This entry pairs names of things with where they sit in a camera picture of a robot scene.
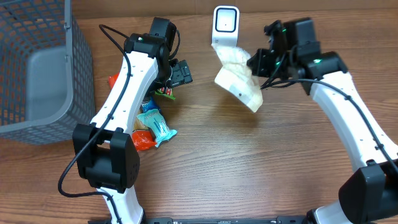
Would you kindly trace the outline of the green snack packet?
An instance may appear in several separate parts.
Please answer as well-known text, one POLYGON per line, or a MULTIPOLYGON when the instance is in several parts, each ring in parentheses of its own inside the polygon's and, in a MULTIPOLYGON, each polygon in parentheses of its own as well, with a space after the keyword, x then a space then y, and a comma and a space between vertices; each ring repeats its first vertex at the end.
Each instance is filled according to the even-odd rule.
POLYGON ((160 88, 160 89, 155 91, 155 94, 159 95, 159 96, 164 96, 164 97, 169 98, 171 100, 175 100, 175 97, 174 97, 174 94, 173 94, 171 88, 167 88, 167 87, 160 88))

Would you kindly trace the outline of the beige paper bag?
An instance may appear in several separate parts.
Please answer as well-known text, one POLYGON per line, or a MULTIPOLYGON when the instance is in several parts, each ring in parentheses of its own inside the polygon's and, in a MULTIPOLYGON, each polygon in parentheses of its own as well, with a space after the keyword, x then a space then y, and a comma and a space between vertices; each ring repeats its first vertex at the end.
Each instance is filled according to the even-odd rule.
POLYGON ((220 44, 211 46, 222 64, 215 83, 234 95, 253 113, 257 112, 263 104, 263 96, 259 79, 252 75, 247 66, 251 55, 240 47, 220 44))

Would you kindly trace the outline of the blue Oreo cookie pack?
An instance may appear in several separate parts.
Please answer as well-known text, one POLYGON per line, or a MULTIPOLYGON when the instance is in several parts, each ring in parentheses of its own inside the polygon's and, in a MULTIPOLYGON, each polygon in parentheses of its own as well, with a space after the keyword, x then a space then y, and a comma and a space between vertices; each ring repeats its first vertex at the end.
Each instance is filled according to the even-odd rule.
POLYGON ((144 101, 141 104, 141 110, 142 113, 146 113, 150 110, 158 110, 159 112, 161 112, 161 109, 158 106, 158 104, 155 102, 153 96, 144 99, 144 101))

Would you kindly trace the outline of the teal snack packet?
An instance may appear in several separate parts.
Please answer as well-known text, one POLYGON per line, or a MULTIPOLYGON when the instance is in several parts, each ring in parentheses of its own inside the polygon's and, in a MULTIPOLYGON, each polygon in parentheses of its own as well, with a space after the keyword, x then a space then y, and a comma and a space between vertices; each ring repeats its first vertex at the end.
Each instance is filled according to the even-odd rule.
POLYGON ((170 129, 167 126, 164 117, 158 109, 141 113, 137 115, 137 119, 155 134, 156 147, 159 147, 164 141, 169 141, 177 134, 177 130, 170 129))

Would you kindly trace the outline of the red snack packet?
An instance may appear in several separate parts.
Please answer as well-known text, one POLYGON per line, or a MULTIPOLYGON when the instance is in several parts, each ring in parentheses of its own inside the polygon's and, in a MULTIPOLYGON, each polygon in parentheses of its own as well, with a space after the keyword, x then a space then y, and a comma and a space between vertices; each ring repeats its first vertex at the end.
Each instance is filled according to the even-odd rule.
POLYGON ((149 128, 138 118, 133 123, 132 141, 137 151, 145 151, 156 145, 149 128))

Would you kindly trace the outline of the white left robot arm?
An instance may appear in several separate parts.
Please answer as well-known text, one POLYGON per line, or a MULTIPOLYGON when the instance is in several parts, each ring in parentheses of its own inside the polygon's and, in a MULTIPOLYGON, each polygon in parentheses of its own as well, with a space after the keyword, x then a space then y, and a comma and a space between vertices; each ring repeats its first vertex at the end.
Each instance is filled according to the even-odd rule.
POLYGON ((111 213, 108 223, 143 223, 144 209, 134 190, 140 157, 132 140, 135 118, 143 101, 157 90, 192 82, 186 61, 175 58, 179 31, 170 20, 156 17, 150 31, 131 34, 118 49, 123 63, 107 100, 89 124, 76 125, 72 140, 75 157, 58 181, 58 191, 74 164, 100 195, 111 213))

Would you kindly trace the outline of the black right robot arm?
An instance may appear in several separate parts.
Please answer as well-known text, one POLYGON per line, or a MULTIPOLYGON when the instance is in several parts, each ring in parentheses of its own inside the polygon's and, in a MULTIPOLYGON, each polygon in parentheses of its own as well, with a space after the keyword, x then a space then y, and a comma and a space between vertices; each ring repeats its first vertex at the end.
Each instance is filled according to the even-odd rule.
POLYGON ((338 200, 307 212, 304 223, 373 223, 397 215, 397 145, 374 119, 336 52, 322 52, 313 21, 306 17, 265 26, 268 49, 247 65, 264 77, 263 88, 300 83, 324 111, 353 168, 338 200))

